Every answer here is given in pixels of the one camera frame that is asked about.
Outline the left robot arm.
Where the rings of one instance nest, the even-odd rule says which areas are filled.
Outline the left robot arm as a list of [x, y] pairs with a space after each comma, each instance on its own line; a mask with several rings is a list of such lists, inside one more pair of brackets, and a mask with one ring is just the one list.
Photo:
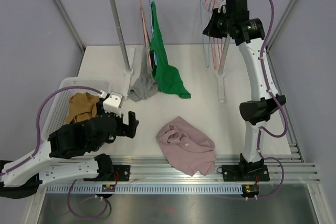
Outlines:
[[82, 122], [65, 124], [51, 133], [36, 154], [29, 153], [17, 161], [1, 161], [1, 197], [22, 199], [54, 183], [83, 179], [107, 181], [115, 176], [112, 159], [99, 154], [75, 164], [62, 164], [74, 157], [96, 152], [117, 137], [134, 138], [139, 120], [128, 113], [128, 123], [113, 113], [102, 114]]

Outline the pink hanger of black top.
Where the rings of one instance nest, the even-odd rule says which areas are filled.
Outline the pink hanger of black top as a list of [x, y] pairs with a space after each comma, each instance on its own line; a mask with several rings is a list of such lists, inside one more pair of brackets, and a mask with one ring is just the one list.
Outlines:
[[[214, 11], [215, 8], [219, 7], [217, 4], [217, 0], [213, 0], [212, 2], [212, 11]], [[221, 39], [221, 44], [219, 44], [218, 40], [213, 39], [213, 60], [214, 60], [214, 69], [223, 68], [226, 52], [225, 52], [225, 43], [226, 39]]]

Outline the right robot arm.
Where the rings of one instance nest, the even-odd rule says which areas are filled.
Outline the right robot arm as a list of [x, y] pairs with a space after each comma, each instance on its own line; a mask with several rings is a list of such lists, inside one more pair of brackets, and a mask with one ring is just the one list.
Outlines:
[[251, 89], [251, 100], [243, 102], [239, 111], [246, 123], [245, 144], [237, 165], [221, 167], [226, 182], [267, 182], [268, 168], [262, 156], [264, 133], [271, 115], [286, 103], [272, 82], [266, 53], [263, 49], [265, 32], [260, 19], [251, 19], [247, 0], [225, 0], [213, 10], [203, 35], [233, 39], [243, 56]]

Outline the pink hanger of brown top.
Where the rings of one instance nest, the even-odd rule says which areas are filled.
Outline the pink hanger of brown top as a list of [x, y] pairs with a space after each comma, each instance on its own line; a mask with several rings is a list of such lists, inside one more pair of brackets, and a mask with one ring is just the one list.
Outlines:
[[208, 37], [210, 40], [211, 40], [211, 53], [212, 53], [212, 57], [211, 57], [211, 63], [212, 63], [212, 66], [213, 66], [213, 68], [214, 68], [214, 60], [213, 60], [213, 58], [214, 58], [214, 56], [213, 56], [213, 39], [214, 40], [218, 40], [217, 38], [213, 38], [213, 37]]

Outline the mauve pink tank top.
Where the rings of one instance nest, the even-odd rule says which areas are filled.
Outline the mauve pink tank top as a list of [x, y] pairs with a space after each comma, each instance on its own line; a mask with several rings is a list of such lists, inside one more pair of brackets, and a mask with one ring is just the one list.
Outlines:
[[215, 171], [215, 144], [203, 132], [180, 116], [163, 126], [156, 140], [168, 163], [175, 169], [194, 176]]

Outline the brown tank top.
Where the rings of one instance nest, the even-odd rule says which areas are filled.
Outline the brown tank top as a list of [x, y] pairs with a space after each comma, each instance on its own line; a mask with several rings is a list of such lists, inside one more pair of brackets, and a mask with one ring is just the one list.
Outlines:
[[73, 124], [95, 118], [97, 116], [98, 96], [86, 93], [76, 93], [69, 100], [69, 112], [65, 122]]

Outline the green tank top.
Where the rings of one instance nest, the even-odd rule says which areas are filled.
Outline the green tank top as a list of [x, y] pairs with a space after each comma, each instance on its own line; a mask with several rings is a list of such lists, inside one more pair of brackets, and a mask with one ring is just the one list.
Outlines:
[[190, 99], [191, 94], [184, 87], [179, 70], [171, 66], [167, 59], [166, 50], [157, 18], [155, 1], [151, 2], [152, 11], [152, 45], [151, 49], [156, 55], [156, 67], [152, 76], [157, 82], [159, 90], [165, 94], [177, 95], [181, 99]]

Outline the blue hanger of mauve top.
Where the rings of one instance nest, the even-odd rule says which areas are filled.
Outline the blue hanger of mauve top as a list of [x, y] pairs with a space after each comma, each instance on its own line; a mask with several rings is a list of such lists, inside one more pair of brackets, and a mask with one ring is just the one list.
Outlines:
[[[212, 13], [212, 4], [213, 0], [199, 0], [199, 11], [200, 11], [200, 22], [201, 22], [201, 30], [203, 31], [206, 27], [206, 21], [209, 21], [211, 18]], [[201, 34], [202, 37], [202, 49], [203, 49], [203, 56], [205, 59], [205, 66], [209, 68], [211, 65], [211, 40]]]

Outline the blue hanger of green top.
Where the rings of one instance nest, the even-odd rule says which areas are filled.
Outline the blue hanger of green top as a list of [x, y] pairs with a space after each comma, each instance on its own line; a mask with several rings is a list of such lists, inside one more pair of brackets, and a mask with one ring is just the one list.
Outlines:
[[[152, 39], [154, 37], [154, 27], [153, 27], [153, 12], [152, 12], [152, 1], [151, 0], [148, 0], [149, 1], [149, 8], [150, 8], [150, 21], [151, 21], [151, 35], [152, 35]], [[154, 49], [152, 49], [153, 51], [153, 59], [154, 59], [154, 65], [157, 66], [157, 57], [156, 57], [156, 52], [154, 51]]]

